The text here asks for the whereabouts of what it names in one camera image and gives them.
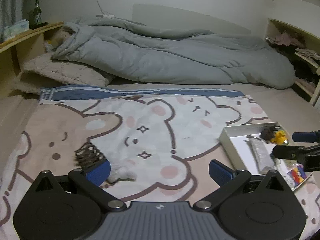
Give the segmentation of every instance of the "bottle label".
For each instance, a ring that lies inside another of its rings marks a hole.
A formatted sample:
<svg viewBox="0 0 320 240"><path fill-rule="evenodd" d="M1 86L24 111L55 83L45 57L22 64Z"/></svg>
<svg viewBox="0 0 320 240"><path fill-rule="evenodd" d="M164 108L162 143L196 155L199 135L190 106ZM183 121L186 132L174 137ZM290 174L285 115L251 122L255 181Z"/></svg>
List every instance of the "bottle label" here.
<svg viewBox="0 0 320 240"><path fill-rule="evenodd" d="M41 13L38 13L35 16L35 24L40 24L41 23Z"/></svg>

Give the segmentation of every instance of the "colorful card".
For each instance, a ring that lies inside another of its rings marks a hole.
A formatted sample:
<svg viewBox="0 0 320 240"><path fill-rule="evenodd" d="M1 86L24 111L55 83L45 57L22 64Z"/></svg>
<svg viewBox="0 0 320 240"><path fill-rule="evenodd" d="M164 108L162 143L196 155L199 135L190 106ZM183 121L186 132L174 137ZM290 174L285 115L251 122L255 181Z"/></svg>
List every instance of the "colorful card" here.
<svg viewBox="0 0 320 240"><path fill-rule="evenodd" d="M307 175L303 170L303 166L299 164L287 173L294 181L294 186L297 187L301 182L307 179Z"/></svg>

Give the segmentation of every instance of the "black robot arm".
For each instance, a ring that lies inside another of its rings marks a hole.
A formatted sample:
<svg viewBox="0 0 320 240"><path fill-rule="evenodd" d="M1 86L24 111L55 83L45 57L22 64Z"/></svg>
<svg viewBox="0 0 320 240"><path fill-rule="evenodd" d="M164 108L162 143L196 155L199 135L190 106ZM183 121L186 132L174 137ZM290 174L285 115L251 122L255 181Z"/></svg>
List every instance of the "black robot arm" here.
<svg viewBox="0 0 320 240"><path fill-rule="evenodd" d="M320 143L320 130L296 132L292 135L295 142ZM303 165L305 172L320 171L320 144L311 147L276 145L271 153L277 159L295 160Z"/></svg>

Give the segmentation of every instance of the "blue stripe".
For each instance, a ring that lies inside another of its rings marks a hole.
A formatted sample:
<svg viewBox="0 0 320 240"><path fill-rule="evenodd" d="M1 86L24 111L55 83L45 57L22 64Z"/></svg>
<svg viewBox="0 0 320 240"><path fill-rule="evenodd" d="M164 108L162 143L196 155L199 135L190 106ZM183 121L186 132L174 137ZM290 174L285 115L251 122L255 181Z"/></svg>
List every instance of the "blue stripe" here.
<svg viewBox="0 0 320 240"><path fill-rule="evenodd" d="M226 96L241 97L244 94L236 90L224 89L199 89L199 88L175 88L175 89L146 89L146 90L116 90L100 88L88 85L68 85L52 89L42 89L41 96L49 100L83 100L103 99L124 95L137 94L175 94L175 95L198 95L198 96Z"/></svg>

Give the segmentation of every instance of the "gray comforter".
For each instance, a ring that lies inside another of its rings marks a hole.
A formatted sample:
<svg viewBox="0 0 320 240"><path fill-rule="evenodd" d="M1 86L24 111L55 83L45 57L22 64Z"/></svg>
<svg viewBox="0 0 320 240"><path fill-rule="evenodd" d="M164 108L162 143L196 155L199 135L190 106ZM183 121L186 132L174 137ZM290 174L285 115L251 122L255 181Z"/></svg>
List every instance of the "gray comforter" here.
<svg viewBox="0 0 320 240"><path fill-rule="evenodd" d="M260 38L206 30L161 30L123 19L66 23L74 33L53 58L73 60L139 82L262 83L290 87L289 60Z"/></svg>

